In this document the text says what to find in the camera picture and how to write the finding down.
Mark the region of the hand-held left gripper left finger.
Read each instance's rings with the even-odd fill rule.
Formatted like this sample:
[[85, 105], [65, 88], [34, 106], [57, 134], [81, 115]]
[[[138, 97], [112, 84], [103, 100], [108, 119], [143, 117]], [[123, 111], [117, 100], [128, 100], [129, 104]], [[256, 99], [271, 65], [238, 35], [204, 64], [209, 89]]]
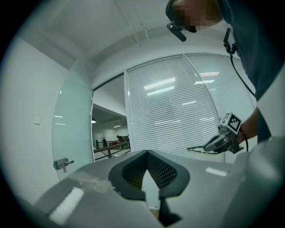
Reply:
[[147, 151], [142, 150], [117, 163], [109, 171], [108, 179], [115, 191], [127, 200], [144, 200], [143, 177], [147, 171]]

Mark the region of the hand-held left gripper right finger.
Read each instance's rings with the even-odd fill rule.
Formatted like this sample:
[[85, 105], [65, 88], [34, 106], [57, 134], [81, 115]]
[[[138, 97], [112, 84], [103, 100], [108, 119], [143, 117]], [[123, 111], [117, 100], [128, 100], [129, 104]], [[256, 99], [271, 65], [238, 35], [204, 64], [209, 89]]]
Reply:
[[147, 151], [147, 170], [159, 188], [159, 221], [163, 226], [180, 221], [181, 217], [169, 209], [167, 199], [183, 193], [190, 181], [188, 170], [152, 150]]

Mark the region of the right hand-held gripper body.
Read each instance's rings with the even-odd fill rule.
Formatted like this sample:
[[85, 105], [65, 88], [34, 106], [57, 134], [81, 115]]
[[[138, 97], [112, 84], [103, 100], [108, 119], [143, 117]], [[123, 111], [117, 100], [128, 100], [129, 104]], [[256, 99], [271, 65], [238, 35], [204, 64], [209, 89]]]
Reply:
[[226, 151], [236, 154], [241, 151], [238, 143], [238, 132], [241, 126], [241, 119], [233, 113], [227, 113], [218, 126], [218, 135], [214, 136], [204, 145], [205, 152], [223, 153]]

